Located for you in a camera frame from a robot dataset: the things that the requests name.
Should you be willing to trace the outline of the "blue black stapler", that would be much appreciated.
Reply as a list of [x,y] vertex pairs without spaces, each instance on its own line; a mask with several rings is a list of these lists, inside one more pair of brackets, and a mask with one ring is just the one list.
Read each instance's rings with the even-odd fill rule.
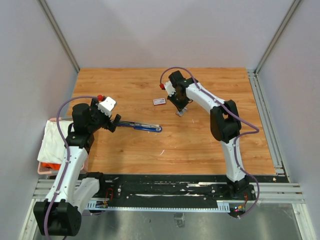
[[135,130],[160,133],[163,128],[158,124],[140,123],[133,121],[119,121],[117,124],[119,127],[128,127]]

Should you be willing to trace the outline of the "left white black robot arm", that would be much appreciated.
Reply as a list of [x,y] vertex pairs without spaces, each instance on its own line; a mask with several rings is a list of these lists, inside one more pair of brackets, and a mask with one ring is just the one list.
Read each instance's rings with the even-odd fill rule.
[[40,233],[48,240],[52,236],[74,237],[78,234],[82,214],[93,196],[107,193],[103,173],[88,173],[79,187],[76,183],[90,149],[94,133],[99,129],[114,132],[121,119],[112,111],[117,102],[104,95],[90,96],[90,104],[78,103],[72,108],[73,122],[63,136],[64,155],[55,181],[43,201],[37,201],[33,213]]

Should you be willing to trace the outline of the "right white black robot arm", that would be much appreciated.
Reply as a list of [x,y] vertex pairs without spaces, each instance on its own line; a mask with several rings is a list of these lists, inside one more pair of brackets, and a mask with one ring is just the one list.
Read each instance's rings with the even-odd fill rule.
[[202,88],[198,81],[184,78],[180,71],[169,75],[169,81],[162,87],[168,93],[167,99],[182,115],[186,106],[194,101],[205,109],[210,116],[210,131],[222,148],[227,177],[227,196],[232,200],[240,199],[249,187],[249,179],[242,162],[240,144],[237,137],[242,128],[236,103],[225,101]]

